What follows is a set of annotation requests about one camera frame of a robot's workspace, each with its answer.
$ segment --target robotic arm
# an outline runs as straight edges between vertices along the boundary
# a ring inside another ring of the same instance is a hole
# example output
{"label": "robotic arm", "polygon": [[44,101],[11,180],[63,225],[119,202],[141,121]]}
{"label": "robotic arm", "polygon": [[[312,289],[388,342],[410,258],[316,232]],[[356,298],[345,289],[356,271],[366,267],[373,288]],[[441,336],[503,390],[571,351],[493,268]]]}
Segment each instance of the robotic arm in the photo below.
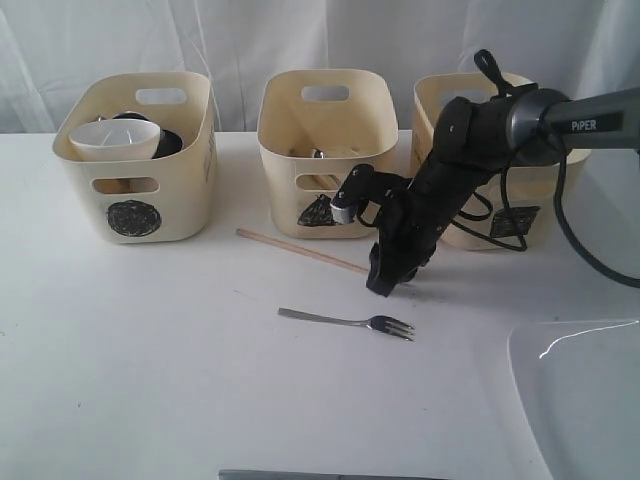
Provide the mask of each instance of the robotic arm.
{"label": "robotic arm", "polygon": [[556,163],[562,171],[573,148],[640,149],[640,88],[571,101],[536,84],[512,86],[486,50],[474,60],[498,95],[481,104],[462,97],[449,102],[436,123],[433,149],[415,178],[358,165],[331,202],[334,220],[342,224],[362,221],[369,202],[380,205],[370,225],[378,229],[379,239],[369,255],[367,279],[367,288],[377,294],[388,296],[427,264],[447,226],[495,174],[510,166]]}

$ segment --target fork handle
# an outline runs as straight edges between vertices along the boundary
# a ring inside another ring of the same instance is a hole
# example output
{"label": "fork handle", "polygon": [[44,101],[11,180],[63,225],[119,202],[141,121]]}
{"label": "fork handle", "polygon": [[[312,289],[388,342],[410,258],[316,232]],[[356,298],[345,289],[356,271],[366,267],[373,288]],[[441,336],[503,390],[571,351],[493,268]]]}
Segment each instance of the fork handle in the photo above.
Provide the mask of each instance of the fork handle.
{"label": "fork handle", "polygon": [[323,315],[315,315],[313,313],[299,312],[289,308],[279,308],[278,315],[287,318],[295,318],[297,320],[308,320],[310,322],[331,323],[333,325],[345,325],[347,327],[366,327],[367,322],[343,320],[341,318],[325,317]]}

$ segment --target white tabletop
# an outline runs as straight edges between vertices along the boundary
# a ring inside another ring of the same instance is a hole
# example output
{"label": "white tabletop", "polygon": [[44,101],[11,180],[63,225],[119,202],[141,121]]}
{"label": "white tabletop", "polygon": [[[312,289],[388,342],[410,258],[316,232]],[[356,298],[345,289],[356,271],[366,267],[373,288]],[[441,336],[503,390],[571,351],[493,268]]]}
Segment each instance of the white tabletop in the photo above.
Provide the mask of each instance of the white tabletop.
{"label": "white tabletop", "polygon": [[[238,238],[238,227],[281,237],[253,133],[218,134],[215,210],[199,235],[105,243],[52,140],[0,136],[3,480],[199,480],[222,468],[545,478],[511,381],[510,330],[640,311],[637,291],[593,272],[558,231],[525,254],[440,245],[386,299],[363,275]],[[588,173],[571,207],[585,231],[598,227],[579,212],[614,208]],[[294,240],[363,266],[372,241]],[[289,320],[279,306],[389,314],[417,338]]]}

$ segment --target fork tines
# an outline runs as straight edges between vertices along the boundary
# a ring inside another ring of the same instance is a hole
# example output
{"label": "fork tines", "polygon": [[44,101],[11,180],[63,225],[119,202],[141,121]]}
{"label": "fork tines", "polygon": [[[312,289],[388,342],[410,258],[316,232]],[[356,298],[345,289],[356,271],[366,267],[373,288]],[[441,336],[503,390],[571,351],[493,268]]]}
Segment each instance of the fork tines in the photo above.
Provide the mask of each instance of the fork tines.
{"label": "fork tines", "polygon": [[413,342],[414,328],[413,325],[396,320],[386,315],[376,315],[369,319],[369,326],[372,330],[393,335],[409,342]]}

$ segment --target black circular logo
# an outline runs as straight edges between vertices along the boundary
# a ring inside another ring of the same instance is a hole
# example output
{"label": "black circular logo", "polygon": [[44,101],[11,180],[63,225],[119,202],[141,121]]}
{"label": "black circular logo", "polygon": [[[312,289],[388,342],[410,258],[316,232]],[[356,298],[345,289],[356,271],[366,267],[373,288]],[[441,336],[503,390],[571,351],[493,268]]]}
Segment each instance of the black circular logo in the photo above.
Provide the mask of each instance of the black circular logo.
{"label": "black circular logo", "polygon": [[155,232],[162,224],[155,207],[138,200],[110,205],[107,221],[114,232],[125,237],[144,237]]}

